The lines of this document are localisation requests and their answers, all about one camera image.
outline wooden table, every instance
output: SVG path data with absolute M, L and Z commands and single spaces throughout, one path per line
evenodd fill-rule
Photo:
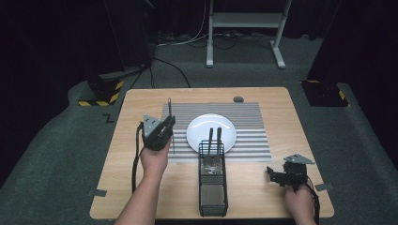
M 289 218 L 284 204 L 284 188 L 269 181 L 269 166 L 283 172 L 284 157 L 299 153 L 314 160 L 298 115 L 287 89 L 283 87 L 135 89 L 127 92 L 115 127 L 98 189 L 106 196 L 95 196 L 92 218 L 117 218 L 131 195 L 131 166 L 135 155 L 135 133 L 144 114 L 161 118 L 163 104 L 258 102 L 272 154 L 271 162 L 226 162 L 229 208 L 225 218 Z M 315 185 L 323 184 L 316 165 L 307 166 Z M 137 183 L 142 178 L 138 166 Z M 161 181 L 157 218 L 202 218 L 199 214 L 198 165 L 169 163 Z M 320 217 L 334 214 L 329 194 L 317 192 Z

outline wire mesh basket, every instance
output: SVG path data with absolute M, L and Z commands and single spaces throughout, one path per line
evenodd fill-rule
M 228 209 L 224 147 L 199 143 L 199 211 L 202 217 L 224 217 Z

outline human arm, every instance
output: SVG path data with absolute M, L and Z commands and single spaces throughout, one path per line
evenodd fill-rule
M 300 185 L 296 192 L 290 186 L 286 186 L 284 194 L 286 206 L 297 225 L 313 225 L 314 200 L 310 189 Z
M 161 178 L 167 167 L 170 143 L 171 139 L 160 151 L 145 148 L 141 152 L 143 180 L 131 195 L 115 225 L 155 224 Z

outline dark background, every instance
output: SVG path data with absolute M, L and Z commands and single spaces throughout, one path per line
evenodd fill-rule
M 216 1 L 215 10 L 283 8 L 281 1 L 253 1 L 256 7 L 242 5 L 241 1 L 228 1 L 227 5 Z M 89 75 L 140 64 L 135 60 L 137 56 L 129 61 L 121 53 L 124 46 L 120 46 L 115 31 L 124 24 L 112 23 L 115 15 L 109 13 L 105 1 L 85 0 L 79 1 L 80 5 L 71 2 L 1 2 L 1 185 L 36 134 L 68 106 L 68 90 L 72 86 L 87 80 Z M 203 16 L 202 0 L 153 3 L 160 21 L 157 28 L 162 32 L 179 35 L 198 31 L 197 24 Z M 336 13 L 338 3 L 293 1 L 283 35 L 325 38 L 309 79 L 349 83 L 397 166 L 397 3 L 343 0 Z M 131 34 L 142 33 L 142 28 L 135 28 Z M 128 49 L 130 55 L 145 54 L 145 50 Z

